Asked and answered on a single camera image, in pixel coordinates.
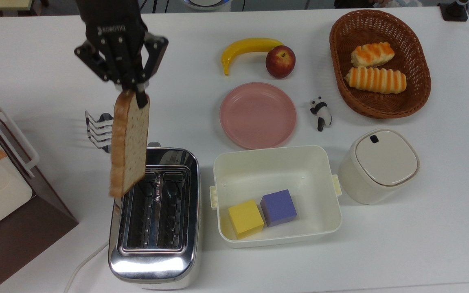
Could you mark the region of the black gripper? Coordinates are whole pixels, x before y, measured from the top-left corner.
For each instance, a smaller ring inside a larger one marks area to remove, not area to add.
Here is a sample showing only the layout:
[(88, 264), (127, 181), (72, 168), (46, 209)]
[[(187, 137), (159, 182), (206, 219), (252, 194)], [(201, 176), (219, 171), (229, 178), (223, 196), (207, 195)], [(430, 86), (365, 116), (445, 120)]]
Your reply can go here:
[[(118, 91), (135, 90), (138, 107), (145, 108), (145, 87), (158, 72), (168, 39), (145, 33), (137, 0), (77, 0), (76, 4), (86, 25), (86, 40), (74, 53)], [(145, 65), (142, 48), (148, 53)]]

